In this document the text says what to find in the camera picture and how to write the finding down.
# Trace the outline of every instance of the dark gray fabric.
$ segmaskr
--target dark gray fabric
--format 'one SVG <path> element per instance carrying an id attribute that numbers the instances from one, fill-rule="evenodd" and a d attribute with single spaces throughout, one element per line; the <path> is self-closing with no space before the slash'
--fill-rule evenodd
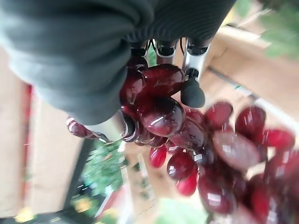
<path id="1" fill-rule="evenodd" d="M 120 108 L 128 41 L 188 34 L 211 38 L 233 3 L 0 0 L 0 39 L 20 78 L 78 122 L 95 125 Z"/>

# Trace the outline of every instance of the dark red grape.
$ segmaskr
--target dark red grape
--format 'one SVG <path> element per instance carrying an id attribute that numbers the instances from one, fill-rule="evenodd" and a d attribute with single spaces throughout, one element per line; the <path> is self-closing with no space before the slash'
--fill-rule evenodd
<path id="1" fill-rule="evenodd" d="M 250 198 L 251 208 L 262 224 L 290 224 L 292 210 L 287 201 L 274 194 L 266 185 L 258 185 Z"/>
<path id="2" fill-rule="evenodd" d="M 194 166 L 188 153 L 178 152 L 169 159 L 167 173 L 173 180 L 185 180 L 192 174 Z"/>
<path id="3" fill-rule="evenodd" d="M 142 125 L 155 135 L 169 137 L 177 133 L 185 119 L 182 106 L 172 98 L 155 97 L 138 105 Z"/>
<path id="4" fill-rule="evenodd" d="M 265 129 L 255 136 L 255 141 L 262 145 L 275 147 L 276 151 L 282 152 L 293 148 L 295 135 L 287 130 Z"/>
<path id="5" fill-rule="evenodd" d="M 163 166 L 166 159 L 167 149 L 165 145 L 159 148 L 151 148 L 149 152 L 149 163 L 155 168 Z"/>
<path id="6" fill-rule="evenodd" d="M 166 137 L 154 135 L 154 139 L 149 143 L 149 145 L 152 147 L 160 147 L 164 145 L 166 141 L 167 141 Z"/>
<path id="7" fill-rule="evenodd" d="M 231 214 L 237 208 L 236 198 L 222 181 L 218 181 L 217 174 L 202 173 L 198 180 L 198 191 L 204 207 L 209 212 Z"/>
<path id="8" fill-rule="evenodd" d="M 241 111 L 236 122 L 235 131 L 247 138 L 252 138 L 265 125 L 266 112 L 258 106 L 249 106 Z"/>
<path id="9" fill-rule="evenodd" d="M 131 118 L 138 120 L 137 108 L 134 105 L 122 105 L 121 111 Z"/>
<path id="10" fill-rule="evenodd" d="M 235 169 L 247 171 L 261 162 L 257 147 L 239 134 L 216 131 L 213 142 L 218 155 Z"/>
<path id="11" fill-rule="evenodd" d="M 182 105 L 185 114 L 187 117 L 195 120 L 199 125 L 202 125 L 204 123 L 204 115 L 200 110 L 188 107 L 186 105 Z"/>
<path id="12" fill-rule="evenodd" d="M 229 102 L 216 102 L 206 111 L 206 122 L 212 129 L 219 129 L 228 122 L 233 111 L 233 106 Z"/>
<path id="13" fill-rule="evenodd" d="M 183 151 L 182 148 L 180 148 L 179 146 L 176 146 L 172 141 L 170 141 L 170 139 L 167 140 L 166 147 L 167 147 L 167 152 L 170 154 L 175 154 L 177 152 Z"/>
<path id="14" fill-rule="evenodd" d="M 293 180 L 299 178 L 299 151 L 287 150 L 269 160 L 265 175 L 272 186 L 277 189 L 289 188 Z"/>
<path id="15" fill-rule="evenodd" d="M 98 137 L 94 135 L 92 131 L 79 124 L 74 118 L 68 117 L 66 120 L 66 125 L 72 135 L 84 139 L 98 139 Z"/>
<path id="16" fill-rule="evenodd" d="M 202 148 L 206 143 L 207 133 L 195 121 L 187 117 L 181 129 L 175 135 L 169 137 L 169 139 L 181 148 L 196 150 Z"/>
<path id="17" fill-rule="evenodd" d="M 156 135 L 149 132 L 143 125 L 139 124 L 140 135 L 135 141 L 136 144 L 149 144 L 152 142 Z"/>
<path id="18" fill-rule="evenodd" d="M 181 90 L 185 76 L 182 70 L 172 64 L 160 64 L 144 70 L 143 75 L 150 94 L 172 96 Z"/>
<path id="19" fill-rule="evenodd" d="M 146 94 L 146 84 L 141 72 L 128 69 L 126 81 L 120 91 L 122 105 L 134 104 Z"/>
<path id="20" fill-rule="evenodd" d="M 178 181 L 176 184 L 178 192 L 184 196 L 193 195 L 197 187 L 197 175 L 196 169 L 194 169 L 191 176 L 186 180 Z"/>
<path id="21" fill-rule="evenodd" d="M 148 63 L 143 56 L 131 56 L 130 60 L 127 63 L 128 69 L 135 69 L 142 71 L 148 68 Z"/>

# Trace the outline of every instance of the black rubber fingertip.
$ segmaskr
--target black rubber fingertip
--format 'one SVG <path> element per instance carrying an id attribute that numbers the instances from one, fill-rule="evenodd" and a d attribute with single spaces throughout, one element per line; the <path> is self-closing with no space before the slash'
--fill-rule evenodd
<path id="1" fill-rule="evenodd" d="M 181 89 L 181 102 L 183 104 L 193 108 L 200 108 L 204 106 L 205 101 L 205 94 L 195 79 L 191 78 L 184 82 Z"/>

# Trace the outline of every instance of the black metal frame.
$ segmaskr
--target black metal frame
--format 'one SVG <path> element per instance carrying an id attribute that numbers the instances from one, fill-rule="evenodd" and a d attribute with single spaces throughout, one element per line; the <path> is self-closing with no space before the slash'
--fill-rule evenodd
<path id="1" fill-rule="evenodd" d="M 66 194 L 63 210 L 37 215 L 36 219 L 25 222 L 24 224 L 92 224 L 94 219 L 86 216 L 84 213 L 78 213 L 71 206 L 71 199 L 76 192 L 78 180 L 81 177 L 84 166 L 88 159 L 89 153 L 93 148 L 95 140 L 85 139 L 82 141 L 77 164 L 75 166 L 73 176 Z M 17 224 L 14 218 L 0 219 L 0 224 Z"/>

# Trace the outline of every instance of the bunch of grapes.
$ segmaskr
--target bunch of grapes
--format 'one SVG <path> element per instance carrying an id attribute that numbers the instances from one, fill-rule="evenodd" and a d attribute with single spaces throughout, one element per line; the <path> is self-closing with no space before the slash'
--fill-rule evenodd
<path id="1" fill-rule="evenodd" d="M 122 111 L 135 123 L 130 142 L 152 146 L 149 162 L 160 168 L 167 154 L 167 173 L 179 193 L 191 196 L 198 189 L 211 214 L 242 224 L 299 223 L 299 151 L 295 136 L 282 129 L 267 129 L 265 111 L 244 108 L 229 123 L 233 107 L 216 102 L 203 114 L 171 96 L 185 81 L 181 69 L 171 64 L 148 68 L 145 58 L 132 56 L 120 92 Z M 75 121 L 79 137 L 96 138 Z M 268 160 L 268 147 L 275 156 Z M 249 168 L 266 162 L 262 174 L 246 179 Z"/>

